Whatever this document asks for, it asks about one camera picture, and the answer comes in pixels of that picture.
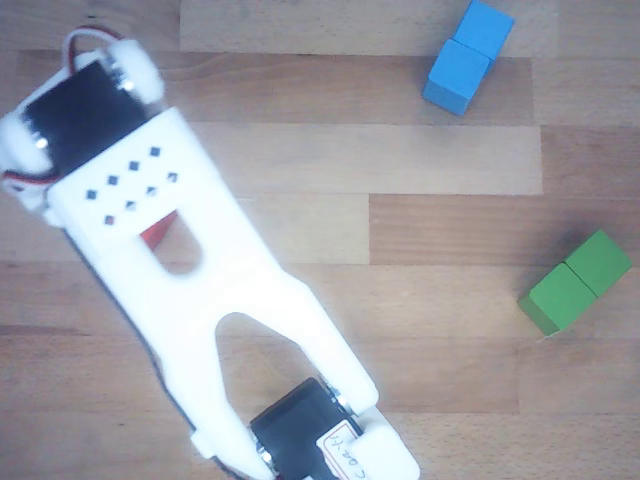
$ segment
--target red wire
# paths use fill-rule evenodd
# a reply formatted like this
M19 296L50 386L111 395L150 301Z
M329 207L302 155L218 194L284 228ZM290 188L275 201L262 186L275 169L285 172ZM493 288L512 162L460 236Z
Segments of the red wire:
M111 30L109 28L106 27L102 27L100 25L81 25L78 27L78 29L80 28L85 28L87 30L96 30L102 33L106 33L107 35L111 35L115 40L122 40L124 37L122 35L120 35L118 32ZM69 43L69 53L67 56L67 62L69 64L69 73L70 75L73 75L76 73L76 62L75 62L75 58L76 58L76 38L78 38L79 35L74 36L71 39L71 42Z
M58 175L50 175L50 176L30 176L24 175L22 173L14 172L11 170L7 170L2 174L2 180L17 180L22 183L27 183L29 185L49 185L50 183L54 183L59 180L60 177Z

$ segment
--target white label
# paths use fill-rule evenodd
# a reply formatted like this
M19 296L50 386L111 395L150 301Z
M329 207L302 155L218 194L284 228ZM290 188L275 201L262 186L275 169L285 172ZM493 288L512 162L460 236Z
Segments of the white label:
M325 462L333 475L340 480L368 479L358 461L351 456L349 445L358 434L347 420L343 420L318 439L316 445L322 451Z

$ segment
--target wooden block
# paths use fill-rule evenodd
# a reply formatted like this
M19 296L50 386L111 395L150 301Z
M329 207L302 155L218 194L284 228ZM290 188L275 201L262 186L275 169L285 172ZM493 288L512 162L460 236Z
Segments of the wooden block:
M554 268L518 304L545 335L564 330L596 296L565 264Z
M463 115L489 68L485 55L447 40L429 73L422 96L456 115Z
M631 268L631 259L602 230L594 233L565 260L598 297Z
M514 22L509 15L472 0L453 40L489 57L493 64Z

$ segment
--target wood surface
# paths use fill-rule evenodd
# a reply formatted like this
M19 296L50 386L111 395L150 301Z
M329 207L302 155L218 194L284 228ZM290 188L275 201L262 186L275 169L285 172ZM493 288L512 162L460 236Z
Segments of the wood surface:
M515 302L597 228L640 262L640 4L489 3L516 25L455 117L420 90L467 0L0 0L0 115L74 26L137 37L423 478L637 480L640 269L552 338ZM224 478L62 233L0 217L0 478ZM157 254L198 248L178 224ZM251 319L218 335L245 421L313 374Z

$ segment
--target wire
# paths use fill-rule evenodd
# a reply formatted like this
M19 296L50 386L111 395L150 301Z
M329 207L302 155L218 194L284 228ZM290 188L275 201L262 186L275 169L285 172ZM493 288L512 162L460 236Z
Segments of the wire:
M12 170L2 173L0 181L2 187L10 194L19 196L25 190L31 192L46 192L55 182L59 180L59 176L49 172L44 175L29 175Z
M98 25L82 25L73 30L66 36L62 44L62 67L67 69L69 75L73 75L77 71L75 58L78 37L94 37L107 43L114 43L123 38L119 33Z
M213 457L213 461L216 462L216 465L218 465L218 468L222 470L222 473L227 475L229 478L233 480L246 480L246 477L241 477L240 475L235 473L233 470L227 467L224 463L222 463L222 460L220 460L218 457Z

